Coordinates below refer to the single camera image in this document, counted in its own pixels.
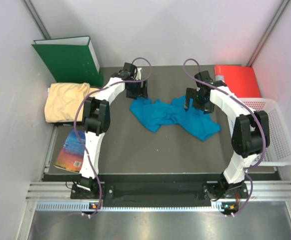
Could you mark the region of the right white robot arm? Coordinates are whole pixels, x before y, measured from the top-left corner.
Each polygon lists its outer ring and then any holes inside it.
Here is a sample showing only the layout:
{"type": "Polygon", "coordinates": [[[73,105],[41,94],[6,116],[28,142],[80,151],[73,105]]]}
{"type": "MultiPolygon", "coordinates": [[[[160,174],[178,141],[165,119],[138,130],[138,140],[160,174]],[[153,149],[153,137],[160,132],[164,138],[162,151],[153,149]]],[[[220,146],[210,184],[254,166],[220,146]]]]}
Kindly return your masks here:
{"type": "Polygon", "coordinates": [[[259,154],[270,144],[269,116],[245,105],[222,80],[214,81],[208,71],[195,76],[196,88],[187,88],[185,110],[190,107],[210,114],[220,108],[234,124],[231,134],[233,154],[227,168],[221,173],[217,185],[205,190],[212,201],[232,197],[241,189],[245,173],[259,154]]]}

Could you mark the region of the blue t shirt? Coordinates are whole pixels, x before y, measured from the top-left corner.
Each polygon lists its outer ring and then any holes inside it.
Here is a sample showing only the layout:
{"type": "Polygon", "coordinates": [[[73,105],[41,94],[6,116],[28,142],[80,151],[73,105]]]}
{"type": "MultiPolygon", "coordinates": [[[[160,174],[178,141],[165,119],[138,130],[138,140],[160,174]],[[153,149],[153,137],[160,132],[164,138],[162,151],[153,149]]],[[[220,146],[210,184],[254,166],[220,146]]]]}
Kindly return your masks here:
{"type": "Polygon", "coordinates": [[[189,134],[201,141],[206,141],[221,131],[221,126],[212,121],[209,114],[190,107],[184,109],[185,97],[174,98],[171,103],[164,103],[157,99],[135,99],[129,110],[136,119],[149,131],[155,133],[162,126],[180,125],[189,134]]]}

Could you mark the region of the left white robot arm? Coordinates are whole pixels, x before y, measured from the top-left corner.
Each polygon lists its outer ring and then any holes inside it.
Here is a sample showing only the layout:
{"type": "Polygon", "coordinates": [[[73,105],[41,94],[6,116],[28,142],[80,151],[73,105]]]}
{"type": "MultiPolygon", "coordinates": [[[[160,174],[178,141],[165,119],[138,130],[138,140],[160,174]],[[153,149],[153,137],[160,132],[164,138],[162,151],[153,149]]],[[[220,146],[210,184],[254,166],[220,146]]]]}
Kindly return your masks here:
{"type": "Polygon", "coordinates": [[[78,181],[74,181],[71,199],[101,199],[102,185],[99,178],[99,158],[103,138],[111,123],[110,105],[122,92],[126,97],[136,99],[147,97],[147,78],[142,78],[142,68],[133,63],[125,63],[123,69],[111,75],[108,83],[88,95],[80,108],[85,141],[77,129],[74,133],[83,144],[83,163],[78,181]]]}

